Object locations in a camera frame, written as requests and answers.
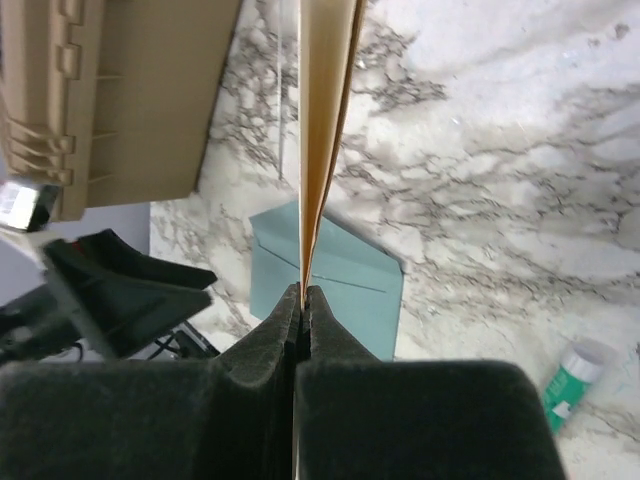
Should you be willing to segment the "teal paper envelope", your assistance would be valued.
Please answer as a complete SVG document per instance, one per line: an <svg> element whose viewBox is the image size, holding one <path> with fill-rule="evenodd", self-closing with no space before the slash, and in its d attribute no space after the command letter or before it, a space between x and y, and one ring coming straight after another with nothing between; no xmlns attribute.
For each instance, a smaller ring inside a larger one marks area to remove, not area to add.
<svg viewBox="0 0 640 480"><path fill-rule="evenodd" d="M258 213L250 223L250 313L264 320L287 287L300 280L298 203ZM394 257L325 216L310 283L321 287L336 319L362 345L383 361L393 359L404 285Z"/></svg>

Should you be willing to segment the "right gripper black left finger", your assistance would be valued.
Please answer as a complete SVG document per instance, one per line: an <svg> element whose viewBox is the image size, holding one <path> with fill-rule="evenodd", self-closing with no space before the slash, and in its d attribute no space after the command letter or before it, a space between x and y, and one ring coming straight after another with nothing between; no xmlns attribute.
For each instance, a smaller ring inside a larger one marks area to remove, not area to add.
<svg viewBox="0 0 640 480"><path fill-rule="evenodd" d="M219 356L226 377L249 390L292 380L301 325L300 285L294 283L264 321Z"/></svg>

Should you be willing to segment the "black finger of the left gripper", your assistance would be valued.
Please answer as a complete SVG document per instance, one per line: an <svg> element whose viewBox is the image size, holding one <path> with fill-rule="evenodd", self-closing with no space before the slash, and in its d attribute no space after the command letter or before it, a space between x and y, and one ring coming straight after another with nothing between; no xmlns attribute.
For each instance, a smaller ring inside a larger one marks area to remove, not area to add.
<svg viewBox="0 0 640 480"><path fill-rule="evenodd" d="M74 241L42 247L45 278L61 311L104 358L128 358L211 304L204 290L116 274Z"/></svg>
<svg viewBox="0 0 640 480"><path fill-rule="evenodd" d="M204 290L218 277L208 269L161 260L141 253L112 229L81 236L74 247L86 258L119 275Z"/></svg>

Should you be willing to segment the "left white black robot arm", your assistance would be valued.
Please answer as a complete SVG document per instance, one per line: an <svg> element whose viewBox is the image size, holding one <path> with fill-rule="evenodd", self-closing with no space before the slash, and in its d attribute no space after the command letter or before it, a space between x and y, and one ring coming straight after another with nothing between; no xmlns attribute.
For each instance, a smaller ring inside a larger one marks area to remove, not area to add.
<svg viewBox="0 0 640 480"><path fill-rule="evenodd" d="M208 269L143 254L105 229L41 250L44 282L1 308L1 361L42 360L85 341L129 358L210 306Z"/></svg>

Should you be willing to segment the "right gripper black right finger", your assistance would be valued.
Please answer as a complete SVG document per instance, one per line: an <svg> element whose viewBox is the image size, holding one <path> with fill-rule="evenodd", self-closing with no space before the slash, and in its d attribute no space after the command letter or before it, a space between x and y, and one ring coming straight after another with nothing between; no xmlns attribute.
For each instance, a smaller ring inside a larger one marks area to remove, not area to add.
<svg viewBox="0 0 640 480"><path fill-rule="evenodd" d="M319 286L307 290L299 321L299 361L379 362L334 316Z"/></svg>

